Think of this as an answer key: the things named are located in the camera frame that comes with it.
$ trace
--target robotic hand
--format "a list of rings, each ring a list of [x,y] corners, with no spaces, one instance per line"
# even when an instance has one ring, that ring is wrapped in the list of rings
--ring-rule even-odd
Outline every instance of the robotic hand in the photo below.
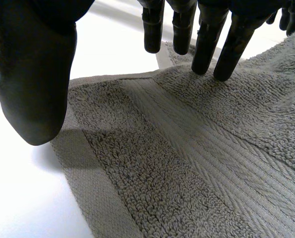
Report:
[[[266,21],[267,24],[273,24],[277,11],[275,11]],[[289,36],[295,32],[295,0],[287,1],[282,7],[282,17],[280,21],[280,29],[286,31]]]
[[[197,1],[167,1],[174,10],[174,49],[184,55],[190,44]],[[0,0],[0,103],[7,120],[31,145],[52,140],[62,127],[77,41],[75,22],[93,2]],[[145,49],[156,53],[160,49],[165,0],[139,2],[143,6]],[[200,30],[192,70],[198,74],[207,71],[230,10],[232,25],[214,71],[218,80],[227,80],[254,30],[285,2],[198,0]]]

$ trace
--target gray towel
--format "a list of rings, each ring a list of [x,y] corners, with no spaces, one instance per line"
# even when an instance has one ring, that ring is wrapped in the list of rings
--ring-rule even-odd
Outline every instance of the gray towel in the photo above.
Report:
[[[225,83],[192,52],[70,82],[52,145],[94,237],[294,238],[295,34]]]

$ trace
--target terry cloth towel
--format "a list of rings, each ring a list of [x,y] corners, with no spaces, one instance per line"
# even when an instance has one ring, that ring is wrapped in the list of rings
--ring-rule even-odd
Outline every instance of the terry cloth towel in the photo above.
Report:
[[[295,238],[295,33],[224,83],[163,48],[70,82],[52,145],[93,236]]]

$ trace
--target white surface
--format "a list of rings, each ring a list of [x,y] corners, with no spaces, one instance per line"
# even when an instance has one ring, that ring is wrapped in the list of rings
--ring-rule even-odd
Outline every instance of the white surface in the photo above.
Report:
[[[96,1],[77,23],[78,47],[71,78],[156,70],[155,55],[144,51],[141,11],[136,0]],[[164,41],[172,39],[172,14],[166,5]],[[273,26],[263,25],[256,31],[245,58],[284,39],[278,21],[279,16]],[[229,16],[219,47],[223,46],[230,23]],[[197,29],[198,17],[193,42]],[[50,144],[26,144],[0,109],[0,238],[90,237]]]

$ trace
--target black robotic finger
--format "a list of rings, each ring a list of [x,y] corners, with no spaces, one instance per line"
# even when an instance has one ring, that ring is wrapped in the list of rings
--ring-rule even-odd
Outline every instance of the black robotic finger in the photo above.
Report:
[[[149,53],[161,49],[165,0],[139,0],[143,6],[144,46]]]
[[[205,74],[209,68],[222,28],[227,19],[227,7],[212,7],[203,4],[200,8],[199,24],[195,55],[192,61],[192,71]]]
[[[290,21],[287,26],[286,35],[290,36],[295,32],[295,0],[292,0],[292,4],[289,8]]]
[[[167,0],[174,10],[174,51],[179,55],[188,53],[197,0]]]
[[[174,12],[173,28],[174,28],[174,51],[179,55],[185,55],[188,53],[193,20],[195,17],[197,8],[197,1],[194,1],[193,6],[183,13]]]
[[[269,15],[261,18],[246,18],[232,14],[232,24],[219,60],[214,70],[214,77],[226,81],[232,75],[254,31],[259,28]]]
[[[75,47],[74,23],[51,27],[30,0],[0,0],[0,104],[31,145],[61,129]]]
[[[266,20],[266,23],[271,25],[274,23],[275,21],[275,18],[276,18],[276,15],[277,15],[277,11],[274,12],[267,20]]]
[[[289,0],[282,7],[282,17],[280,20],[280,29],[282,31],[287,30],[288,23],[290,22],[290,13],[288,12],[288,9],[290,8],[291,4],[292,4],[292,0]]]

